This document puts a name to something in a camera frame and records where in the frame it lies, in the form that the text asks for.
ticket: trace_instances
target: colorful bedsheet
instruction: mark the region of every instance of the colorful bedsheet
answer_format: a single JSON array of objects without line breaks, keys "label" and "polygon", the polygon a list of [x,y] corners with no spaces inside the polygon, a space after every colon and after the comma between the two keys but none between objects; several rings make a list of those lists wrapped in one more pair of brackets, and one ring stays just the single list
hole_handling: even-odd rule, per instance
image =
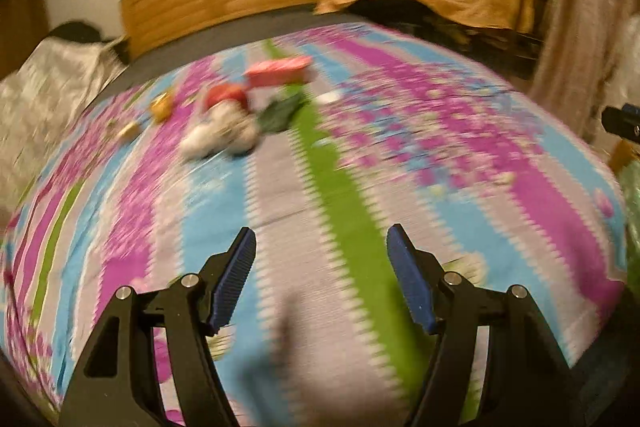
[{"label": "colorful bedsheet", "polygon": [[[180,139],[209,84],[306,54],[309,103],[243,158],[184,165]],[[161,126],[148,102],[168,87]],[[254,103],[273,94],[256,90]],[[118,127],[144,132],[119,146]],[[473,282],[525,285],[574,363],[625,279],[620,190],[575,136],[488,70],[364,24],[315,28],[203,58],[95,107],[34,183],[2,247],[0,343],[37,403],[60,409],[75,361],[114,291],[159,289],[257,233],[231,324],[210,340],[242,425],[402,425],[431,339],[410,320],[385,253],[402,223],[417,247]],[[486,357],[479,330],[478,400]],[[166,342],[156,358],[180,411]]]}]

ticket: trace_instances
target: ribbed blue pad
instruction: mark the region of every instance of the ribbed blue pad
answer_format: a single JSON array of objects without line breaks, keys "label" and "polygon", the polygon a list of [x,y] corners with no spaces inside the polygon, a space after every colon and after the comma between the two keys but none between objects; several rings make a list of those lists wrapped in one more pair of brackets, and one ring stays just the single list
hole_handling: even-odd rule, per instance
[{"label": "ribbed blue pad", "polygon": [[396,279],[400,283],[412,319],[424,331],[433,333],[436,317],[431,301],[431,287],[420,274],[409,246],[395,227],[391,227],[386,233],[386,253],[396,272]]},{"label": "ribbed blue pad", "polygon": [[225,273],[213,294],[213,312],[209,323],[213,327],[214,334],[229,324],[246,278],[249,276],[249,270],[254,263],[255,233],[253,230],[249,230],[231,256],[231,261],[226,266]]}]

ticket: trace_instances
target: red object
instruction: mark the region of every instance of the red object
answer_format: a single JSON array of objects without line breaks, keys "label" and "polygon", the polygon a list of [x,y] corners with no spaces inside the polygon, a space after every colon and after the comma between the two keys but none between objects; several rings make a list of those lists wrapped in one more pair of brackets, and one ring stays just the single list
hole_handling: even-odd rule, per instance
[{"label": "red object", "polygon": [[251,87],[282,86],[306,82],[306,69],[311,57],[276,58],[254,64],[244,72]]},{"label": "red object", "polygon": [[206,110],[211,109],[218,102],[223,100],[238,100],[240,105],[245,111],[249,111],[249,101],[246,97],[246,92],[242,87],[236,84],[216,84],[209,89],[207,98],[205,99]]}]

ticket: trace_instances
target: pink box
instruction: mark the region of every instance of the pink box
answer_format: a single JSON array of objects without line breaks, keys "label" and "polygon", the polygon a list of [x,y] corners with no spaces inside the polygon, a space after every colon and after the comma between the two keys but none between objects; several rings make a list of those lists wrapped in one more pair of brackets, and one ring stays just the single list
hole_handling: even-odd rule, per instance
[{"label": "pink box", "polygon": [[311,57],[305,55],[264,60],[249,67],[244,76],[249,87],[306,83],[306,70],[311,62]]}]

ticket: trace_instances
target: metal screw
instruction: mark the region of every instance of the metal screw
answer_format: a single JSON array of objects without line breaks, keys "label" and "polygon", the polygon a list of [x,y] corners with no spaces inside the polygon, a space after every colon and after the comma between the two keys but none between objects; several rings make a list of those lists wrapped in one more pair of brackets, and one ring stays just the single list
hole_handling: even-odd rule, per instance
[{"label": "metal screw", "polygon": [[124,301],[124,299],[128,298],[129,295],[131,295],[131,288],[129,288],[128,286],[121,286],[116,291],[116,298],[120,299],[121,301]]},{"label": "metal screw", "polygon": [[191,288],[194,287],[196,284],[198,284],[198,281],[200,279],[198,278],[198,276],[194,273],[190,273],[185,275],[181,280],[180,283],[182,284],[182,286],[184,286],[185,288]]},{"label": "metal screw", "polygon": [[444,282],[449,286],[458,286],[462,282],[462,275],[458,272],[446,272],[444,274]]},{"label": "metal screw", "polygon": [[529,295],[527,289],[524,286],[520,286],[519,284],[516,284],[513,288],[511,288],[511,293],[513,293],[518,299],[524,299],[527,295]]}]

